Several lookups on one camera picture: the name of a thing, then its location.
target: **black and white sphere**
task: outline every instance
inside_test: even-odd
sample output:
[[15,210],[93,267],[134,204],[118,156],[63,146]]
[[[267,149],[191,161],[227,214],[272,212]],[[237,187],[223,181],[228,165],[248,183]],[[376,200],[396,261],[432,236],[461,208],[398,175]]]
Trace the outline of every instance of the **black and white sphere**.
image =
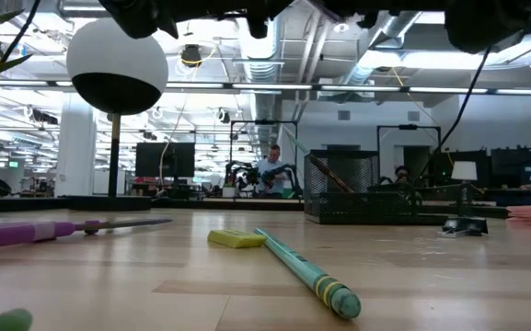
[[132,39],[104,18],[77,31],[66,54],[73,86],[91,106],[108,113],[138,114],[161,97],[167,59],[153,37]]

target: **person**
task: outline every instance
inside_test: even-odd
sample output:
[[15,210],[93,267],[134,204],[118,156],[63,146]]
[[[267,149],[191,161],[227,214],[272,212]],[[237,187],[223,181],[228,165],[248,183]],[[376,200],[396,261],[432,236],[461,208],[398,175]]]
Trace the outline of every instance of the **person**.
[[[262,175],[266,171],[272,171],[277,169],[280,166],[283,166],[283,163],[280,161],[280,146],[273,144],[269,148],[269,155],[262,160],[257,162],[257,168],[259,173]],[[283,197],[283,182],[285,181],[284,174],[275,175],[275,179],[271,183],[272,186],[269,187],[262,182],[262,179],[259,178],[259,184],[257,185],[258,197],[263,198],[277,198],[280,199]]]
[[394,175],[396,175],[395,183],[408,183],[410,180],[410,170],[405,165],[397,167]]

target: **black mesh basket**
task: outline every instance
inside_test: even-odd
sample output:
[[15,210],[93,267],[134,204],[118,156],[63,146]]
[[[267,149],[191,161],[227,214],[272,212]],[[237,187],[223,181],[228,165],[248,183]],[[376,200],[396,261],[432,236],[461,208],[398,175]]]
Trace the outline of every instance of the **black mesh basket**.
[[[442,225],[460,208],[461,185],[415,189],[378,185],[377,152],[312,151],[352,191],[344,192],[305,157],[305,214],[321,224]],[[434,205],[443,206],[441,210]]]

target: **yellow sticky note pad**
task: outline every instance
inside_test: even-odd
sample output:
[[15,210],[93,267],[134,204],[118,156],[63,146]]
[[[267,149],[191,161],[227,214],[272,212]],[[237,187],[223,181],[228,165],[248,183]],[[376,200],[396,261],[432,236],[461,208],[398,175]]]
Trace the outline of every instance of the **yellow sticky note pad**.
[[237,230],[212,230],[208,240],[232,248],[248,248],[263,245],[265,236]]

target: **black cable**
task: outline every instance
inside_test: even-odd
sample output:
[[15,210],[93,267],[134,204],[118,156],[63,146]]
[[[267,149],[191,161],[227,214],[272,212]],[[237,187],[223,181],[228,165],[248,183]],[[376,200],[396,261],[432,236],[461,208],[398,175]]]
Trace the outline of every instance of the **black cable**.
[[19,40],[24,37],[24,33],[26,33],[26,30],[28,30],[29,25],[32,24],[32,20],[34,19],[34,16],[36,16],[36,11],[38,10],[38,6],[40,5],[40,0],[34,0],[34,5],[32,5],[32,8],[29,11],[28,19],[26,19],[26,23],[24,23],[24,26],[22,29],[19,30],[19,33],[16,35],[14,40],[9,44],[7,47],[6,52],[4,53],[4,56],[1,57],[0,63],[6,63],[7,59],[9,59],[9,56],[11,55],[12,51],[16,48],[17,44],[19,43]]
[[447,141],[449,136],[451,136],[451,133],[453,133],[453,130],[456,129],[457,124],[459,124],[459,121],[461,120],[461,117],[463,116],[464,111],[466,111],[466,106],[468,105],[469,97],[471,97],[471,94],[474,91],[474,87],[476,87],[476,83],[478,82],[479,74],[482,72],[482,69],[484,69],[484,65],[486,64],[486,60],[488,60],[488,55],[490,55],[491,49],[492,49],[491,46],[489,48],[487,48],[486,51],[484,52],[484,55],[482,56],[482,61],[479,64],[478,69],[476,70],[476,73],[474,74],[474,78],[471,80],[471,83],[469,84],[468,92],[466,93],[466,97],[464,98],[464,102],[461,104],[461,108],[459,109],[459,112],[457,113],[456,121],[454,121],[454,123],[451,126],[451,128],[449,129],[449,131],[447,131],[447,133],[445,134],[444,138],[441,140],[441,142],[439,143],[437,148],[431,154],[431,156],[427,160],[427,163],[422,168],[422,171],[420,172],[420,174],[412,182],[412,186],[413,187],[415,186],[415,184],[419,180],[419,178],[421,178],[422,175],[424,174],[424,172],[427,170],[427,168],[429,167],[429,164],[433,160],[434,156],[441,151],[441,148],[443,147],[443,145],[445,144],[445,142]]

